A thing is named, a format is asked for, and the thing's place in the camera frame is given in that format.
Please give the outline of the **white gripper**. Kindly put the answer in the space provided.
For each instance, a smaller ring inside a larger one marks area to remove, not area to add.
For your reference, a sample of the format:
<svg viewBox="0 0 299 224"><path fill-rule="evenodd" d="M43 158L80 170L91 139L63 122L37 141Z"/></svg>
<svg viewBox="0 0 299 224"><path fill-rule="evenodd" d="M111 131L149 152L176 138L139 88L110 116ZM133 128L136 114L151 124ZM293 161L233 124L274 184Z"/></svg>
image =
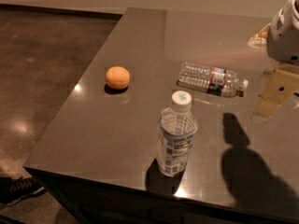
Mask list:
<svg viewBox="0 0 299 224"><path fill-rule="evenodd" d="M248 41L248 46L265 49L284 63L269 73L258 96L252 119L270 119L282 104L299 91L299 0L288 0L276 16Z"/></svg>

